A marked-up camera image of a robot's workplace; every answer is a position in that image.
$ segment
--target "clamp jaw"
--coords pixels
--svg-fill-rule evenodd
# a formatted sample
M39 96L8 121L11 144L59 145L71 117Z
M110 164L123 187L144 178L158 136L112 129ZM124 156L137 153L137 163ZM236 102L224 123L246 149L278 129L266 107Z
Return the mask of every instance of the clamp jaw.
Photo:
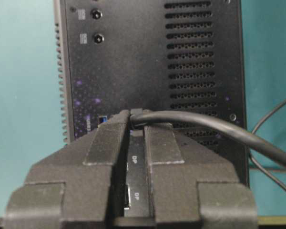
M229 161L170 124L131 130L130 115L120 112L33 165L9 200L4 228L258 228L253 194ZM136 171L128 155L138 148L141 199L125 195Z

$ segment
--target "purple speckle pattern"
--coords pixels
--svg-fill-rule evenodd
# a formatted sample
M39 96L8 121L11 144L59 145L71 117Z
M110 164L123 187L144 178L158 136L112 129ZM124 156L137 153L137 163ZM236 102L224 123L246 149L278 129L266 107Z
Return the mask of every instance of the purple speckle pattern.
M79 106L79 105L81 105L81 102L78 101L78 100L75 100L75 105L76 105L76 106Z
M98 98L94 99L95 104L100 104L102 101Z

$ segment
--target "vent slot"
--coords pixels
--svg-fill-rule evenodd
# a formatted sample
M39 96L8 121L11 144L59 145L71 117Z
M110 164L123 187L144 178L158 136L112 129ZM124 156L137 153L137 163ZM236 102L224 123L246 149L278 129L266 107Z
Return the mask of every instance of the vent slot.
M189 33L170 33L167 34L167 39L203 39L213 37L213 32L189 32Z
M194 43L184 43L184 44L168 44L168 49L203 49L212 48L214 46L213 42L194 42Z
M213 68L213 62L199 62L199 63L174 63L168 66L168 69L202 69L202 68Z
M215 82L202 82L202 83L175 83L171 84L171 89L194 89L194 88L213 88Z
M180 3L167 3L164 5L166 9L183 9L183 8L207 8L211 6L210 1L199 2L180 2Z
M169 54L168 59L203 59L203 58L212 58L214 56L213 52L192 52L192 53L181 53L181 54Z
M175 129L186 129L186 128L193 128L196 127L194 124L188 124L188 123L173 123L173 128Z
M194 137L215 137L217 135L217 132L212 130L186 130L182 131L182 133L185 136L188 136L190 138Z
M59 24L58 23L55 24L55 32L56 32L55 37L57 39L56 51L58 53L57 54L57 58L58 58L57 64L59 66L58 71L62 73L63 72L63 68L62 68L62 61L61 61L61 39L60 39L60 30L59 30ZM62 117L62 123L63 123L63 125L62 125L62 129L63 129L62 135L65 137L64 140L63 140L64 143L68 143L68 132L66 131L67 130L67 119L66 119L67 115L66 115L66 107L65 107L65 100L64 100L65 92L64 92L64 88L63 88L63 85L64 85L63 74L59 74L58 78L59 78L59 85L60 85L59 90L61 92L60 98L62 98L60 103L63 105L63 107L61 107L61 110L62 110L61 117Z
M218 117L217 111L205 111L205 112L195 112L195 113L202 114L202 115L208 115L212 117ZM188 123L173 123L173 127L175 129L186 129L186 128L193 128L196 126L197 125L188 124Z
M215 98L215 92L196 92L196 93L182 93L182 94L172 94L172 99L205 99L205 98Z
M168 76L171 80L207 79L215 77L215 73L179 73Z
M193 22L193 23L177 23L177 24L167 24L166 28L169 30L180 30L180 29L208 29L211 28L213 24L211 22Z
M198 141L199 144L203 146L218 146L218 141Z
M205 12L190 12L190 13L168 13L165 15L167 19L186 19L186 18L210 18L212 13L210 11Z
M201 103L185 103L185 104L172 104L171 109L195 109L195 108L210 108L217 107L216 102L201 102Z

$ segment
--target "usb port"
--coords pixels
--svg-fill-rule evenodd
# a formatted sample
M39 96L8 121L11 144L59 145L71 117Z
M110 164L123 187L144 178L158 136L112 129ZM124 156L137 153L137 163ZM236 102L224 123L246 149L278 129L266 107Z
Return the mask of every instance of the usb port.
M125 185L125 201L124 201L124 210L130 209L130 188L128 184Z
M99 116L99 124L106 123L108 121L108 117L106 115Z

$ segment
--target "teal background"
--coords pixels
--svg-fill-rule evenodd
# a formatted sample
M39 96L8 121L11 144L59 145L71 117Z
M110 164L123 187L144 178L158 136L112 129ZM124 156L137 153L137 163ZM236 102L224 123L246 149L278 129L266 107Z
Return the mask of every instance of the teal background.
M252 129L286 98L286 0L242 2ZM0 0L0 216L30 166L63 146L54 37L52 0ZM258 134L286 150L286 108ZM259 171L250 177L259 214L286 215L286 194Z

